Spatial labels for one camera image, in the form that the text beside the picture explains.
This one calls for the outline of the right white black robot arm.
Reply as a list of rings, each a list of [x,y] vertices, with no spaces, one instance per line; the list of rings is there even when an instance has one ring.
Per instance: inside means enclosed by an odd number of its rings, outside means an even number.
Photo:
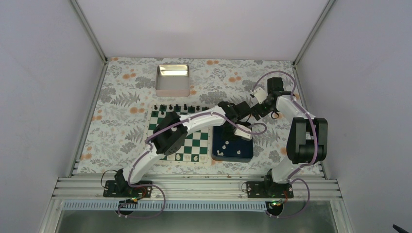
[[[286,145],[287,158],[268,171],[263,181],[264,194],[270,198],[290,190],[292,177],[303,168],[326,158],[328,122],[315,117],[298,102],[293,92],[285,91],[280,77],[267,80],[267,90],[254,86],[251,96],[256,118],[281,113],[291,124]]]

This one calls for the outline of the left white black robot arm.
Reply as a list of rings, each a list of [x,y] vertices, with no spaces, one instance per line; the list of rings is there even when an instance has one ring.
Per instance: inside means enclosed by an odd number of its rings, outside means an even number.
[[[244,101],[237,105],[222,101],[210,109],[195,113],[167,113],[145,140],[142,154],[130,165],[116,172],[114,182],[117,192],[127,197],[132,195],[135,189],[146,187],[147,182],[142,183],[141,179],[149,168],[163,157],[178,152],[186,137],[201,129],[212,127],[213,132],[218,134],[213,138],[220,142],[250,142],[251,124],[243,119],[251,114],[251,107]]]

